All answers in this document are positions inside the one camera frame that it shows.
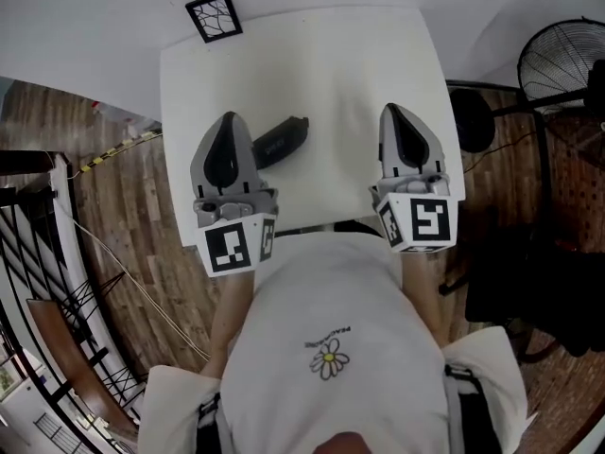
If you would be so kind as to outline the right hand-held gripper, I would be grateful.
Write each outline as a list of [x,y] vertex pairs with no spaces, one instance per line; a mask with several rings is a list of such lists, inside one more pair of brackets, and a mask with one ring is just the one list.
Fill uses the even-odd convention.
[[[389,103],[379,122],[379,160],[385,178],[370,188],[372,208],[395,253],[434,253],[457,243],[458,200],[450,195],[449,177],[439,138],[422,119]],[[419,173],[400,176],[401,162]]]

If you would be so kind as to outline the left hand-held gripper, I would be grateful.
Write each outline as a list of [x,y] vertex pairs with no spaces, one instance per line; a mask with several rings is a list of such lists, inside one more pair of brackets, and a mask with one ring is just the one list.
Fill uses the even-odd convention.
[[[204,134],[190,175],[197,198],[193,204],[196,245],[207,274],[254,271],[269,260],[279,214],[278,191],[261,189],[249,128],[239,114],[223,114]],[[203,199],[222,193],[245,194]]]

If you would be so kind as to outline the black oblong case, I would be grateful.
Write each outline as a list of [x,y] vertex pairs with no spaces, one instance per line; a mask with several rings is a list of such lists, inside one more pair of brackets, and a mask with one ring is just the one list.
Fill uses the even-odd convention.
[[309,129],[307,117],[290,116],[253,141],[258,169],[274,166],[297,151],[305,142]]

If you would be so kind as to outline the person's right forearm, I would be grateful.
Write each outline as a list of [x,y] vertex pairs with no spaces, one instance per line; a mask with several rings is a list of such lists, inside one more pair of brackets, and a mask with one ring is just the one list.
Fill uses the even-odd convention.
[[412,303],[419,317],[440,348],[445,347],[448,330],[441,314],[437,275],[424,253],[401,255],[401,290]]

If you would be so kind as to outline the person's left forearm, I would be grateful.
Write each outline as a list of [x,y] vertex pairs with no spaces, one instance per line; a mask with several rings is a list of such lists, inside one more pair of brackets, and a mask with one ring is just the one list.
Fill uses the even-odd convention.
[[210,334],[210,359],[200,374],[221,379],[228,362],[230,345],[241,330],[254,297],[253,271],[222,276],[218,279],[219,301]]

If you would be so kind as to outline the yellow black striped bar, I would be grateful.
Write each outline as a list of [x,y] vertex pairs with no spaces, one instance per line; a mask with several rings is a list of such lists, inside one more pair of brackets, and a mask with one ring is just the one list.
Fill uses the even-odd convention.
[[104,153],[102,153],[101,155],[95,157],[86,165],[82,166],[78,170],[78,172],[74,175],[74,177],[76,177],[80,174],[89,172],[94,167],[102,164],[103,162],[111,159],[112,157],[115,157],[115,156],[117,156],[131,148],[134,148],[138,145],[141,145],[145,142],[152,141],[158,137],[161,137],[162,135],[163,135],[163,131],[161,129],[155,129],[155,130],[151,130],[151,131],[146,131],[133,138],[126,139],[126,140],[120,142],[119,144],[117,144],[115,147],[110,148],[110,149],[106,150]]

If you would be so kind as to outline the clear plastic bag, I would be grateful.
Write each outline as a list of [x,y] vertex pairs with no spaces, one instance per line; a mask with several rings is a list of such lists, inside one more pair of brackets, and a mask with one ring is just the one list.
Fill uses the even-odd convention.
[[162,124],[152,118],[132,113],[109,104],[94,101],[92,109],[96,114],[120,126],[126,126],[129,135],[134,137],[148,131],[160,129]]

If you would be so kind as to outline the black framed branch picture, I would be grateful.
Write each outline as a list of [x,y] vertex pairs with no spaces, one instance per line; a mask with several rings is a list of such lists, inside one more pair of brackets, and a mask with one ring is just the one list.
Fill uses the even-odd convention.
[[243,33],[232,0],[195,0],[185,9],[206,44]]

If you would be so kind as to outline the white daisy print t-shirt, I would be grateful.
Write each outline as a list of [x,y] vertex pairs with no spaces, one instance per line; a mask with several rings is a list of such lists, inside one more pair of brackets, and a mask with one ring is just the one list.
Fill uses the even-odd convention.
[[278,238],[222,378],[149,371],[139,454],[514,454],[505,330],[440,348],[401,285],[380,236]]

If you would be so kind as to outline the black standing fan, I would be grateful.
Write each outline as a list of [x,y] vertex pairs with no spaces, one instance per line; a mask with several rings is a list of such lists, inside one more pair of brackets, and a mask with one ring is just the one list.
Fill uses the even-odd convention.
[[582,17],[543,28],[524,46],[517,78],[517,103],[500,109],[473,89],[450,93],[462,150],[487,149],[495,119],[509,114],[584,108],[605,117],[605,23]]

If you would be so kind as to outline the black office chair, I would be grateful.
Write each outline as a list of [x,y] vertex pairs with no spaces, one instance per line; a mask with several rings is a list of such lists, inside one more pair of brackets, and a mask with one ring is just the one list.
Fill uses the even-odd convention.
[[605,353],[605,252],[585,253],[538,224],[492,226],[447,296],[467,288],[465,318],[504,328],[519,320],[579,358]]

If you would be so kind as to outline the black metal stair railing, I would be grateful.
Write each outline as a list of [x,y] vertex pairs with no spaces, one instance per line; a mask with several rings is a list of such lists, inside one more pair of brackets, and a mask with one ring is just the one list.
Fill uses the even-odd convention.
[[29,312],[28,299],[57,303],[85,356],[139,429],[146,388],[113,332],[105,300],[119,284],[95,278],[78,227],[66,157],[0,152],[0,393],[28,392],[27,420],[15,425],[60,454],[137,454],[137,440],[111,432],[68,385]]

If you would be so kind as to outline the brown wooden handrail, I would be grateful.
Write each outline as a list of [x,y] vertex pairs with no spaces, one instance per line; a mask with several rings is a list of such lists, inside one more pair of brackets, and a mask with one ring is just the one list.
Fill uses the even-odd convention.
[[28,299],[29,312],[68,385],[91,413],[108,423],[110,431],[136,441],[138,427],[119,406],[70,332],[57,303]]

